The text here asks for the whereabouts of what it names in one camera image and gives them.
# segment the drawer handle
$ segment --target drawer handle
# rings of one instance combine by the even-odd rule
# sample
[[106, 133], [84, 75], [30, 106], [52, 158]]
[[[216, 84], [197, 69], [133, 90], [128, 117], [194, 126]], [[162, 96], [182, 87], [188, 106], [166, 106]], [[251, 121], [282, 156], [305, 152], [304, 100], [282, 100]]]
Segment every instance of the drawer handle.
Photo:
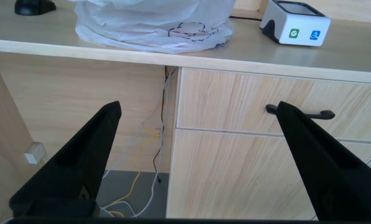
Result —
[[[276, 115], [277, 106], [276, 105], [266, 105], [267, 113]], [[311, 119], [332, 119], [335, 118], [335, 113], [331, 110], [321, 111], [320, 114], [305, 114], [308, 118]]]

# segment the black computer mouse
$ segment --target black computer mouse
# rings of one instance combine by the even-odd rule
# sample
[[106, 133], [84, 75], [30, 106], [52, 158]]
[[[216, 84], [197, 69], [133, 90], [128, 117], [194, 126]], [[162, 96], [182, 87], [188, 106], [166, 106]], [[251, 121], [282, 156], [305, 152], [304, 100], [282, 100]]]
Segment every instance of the black computer mouse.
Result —
[[37, 16], [56, 10], [51, 0], [17, 0], [14, 11], [22, 16]]

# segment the black cable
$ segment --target black cable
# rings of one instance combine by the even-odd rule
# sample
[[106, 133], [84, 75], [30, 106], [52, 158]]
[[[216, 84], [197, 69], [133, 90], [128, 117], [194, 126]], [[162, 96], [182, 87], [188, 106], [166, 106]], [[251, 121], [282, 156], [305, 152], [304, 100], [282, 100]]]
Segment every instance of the black cable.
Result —
[[[167, 72], [167, 66], [165, 65], [165, 83], [167, 81], [168, 76], [169, 76], [169, 74]], [[162, 92], [162, 108], [161, 108], [162, 135], [163, 135], [163, 131], [165, 130], [165, 125], [163, 125], [163, 105], [164, 105], [164, 103], [165, 103], [165, 89], [163, 89], [163, 92]], [[156, 172], [155, 159], [159, 155], [160, 151], [161, 151], [161, 148], [159, 148], [158, 152], [155, 154], [154, 159], [153, 159], [155, 172]], [[156, 179], [158, 180], [158, 183], [161, 183], [161, 179], [159, 178], [159, 175], [156, 176]]]
[[253, 20], [253, 21], [261, 21], [261, 19], [258, 18], [248, 18], [248, 17], [239, 17], [239, 16], [230, 16], [232, 19], [248, 19], [248, 20]]

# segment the white wall socket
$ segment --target white wall socket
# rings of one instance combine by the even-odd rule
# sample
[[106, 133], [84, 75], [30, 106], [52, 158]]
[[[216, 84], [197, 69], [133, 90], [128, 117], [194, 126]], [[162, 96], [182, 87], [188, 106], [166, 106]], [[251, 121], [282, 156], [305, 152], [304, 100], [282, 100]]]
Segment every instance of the white wall socket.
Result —
[[44, 149], [43, 144], [40, 142], [33, 143], [25, 153], [25, 157], [30, 164], [38, 164], [45, 155], [46, 150]]

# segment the drawer front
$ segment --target drawer front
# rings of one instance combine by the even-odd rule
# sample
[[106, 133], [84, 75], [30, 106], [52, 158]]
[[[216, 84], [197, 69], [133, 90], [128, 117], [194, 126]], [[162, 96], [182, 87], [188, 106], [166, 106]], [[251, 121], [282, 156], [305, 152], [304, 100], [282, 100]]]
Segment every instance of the drawer front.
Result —
[[282, 134], [265, 106], [285, 101], [305, 113], [333, 111], [314, 121], [337, 138], [371, 140], [371, 85], [184, 68], [180, 96], [177, 127]]
[[[343, 143], [363, 161], [371, 144]], [[314, 209], [282, 137], [176, 130], [168, 218], [309, 220]]]

